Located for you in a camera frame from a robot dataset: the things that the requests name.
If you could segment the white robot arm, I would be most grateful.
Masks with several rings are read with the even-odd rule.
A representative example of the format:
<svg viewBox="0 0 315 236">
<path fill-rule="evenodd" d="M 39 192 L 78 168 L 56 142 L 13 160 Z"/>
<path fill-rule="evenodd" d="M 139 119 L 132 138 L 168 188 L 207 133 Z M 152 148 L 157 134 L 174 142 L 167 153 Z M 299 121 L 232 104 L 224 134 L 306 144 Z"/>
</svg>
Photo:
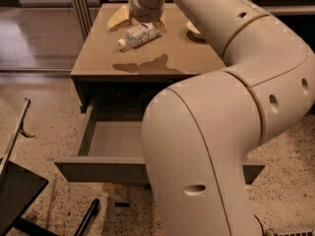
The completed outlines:
<svg viewBox="0 0 315 236">
<path fill-rule="evenodd" d="M 141 23 L 165 0 L 129 0 Z M 144 158 L 165 236 L 258 236 L 243 161 L 312 107 L 315 55 L 249 0 L 172 0 L 225 66 L 157 94 L 142 123 Z"/>
</svg>

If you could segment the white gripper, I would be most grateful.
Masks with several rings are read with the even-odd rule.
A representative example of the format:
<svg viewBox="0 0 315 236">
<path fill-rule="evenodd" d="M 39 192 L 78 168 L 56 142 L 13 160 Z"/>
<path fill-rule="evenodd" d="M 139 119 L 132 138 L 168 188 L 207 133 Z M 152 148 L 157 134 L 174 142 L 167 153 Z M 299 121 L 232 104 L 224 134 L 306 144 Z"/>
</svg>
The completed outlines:
<svg viewBox="0 0 315 236">
<path fill-rule="evenodd" d="M 154 23 L 161 33 L 166 33 L 166 25 L 160 20 L 165 0 L 129 0 L 128 6 L 121 6 L 107 21 L 107 30 L 114 30 L 130 21 L 130 16 L 140 23 Z"/>
</svg>

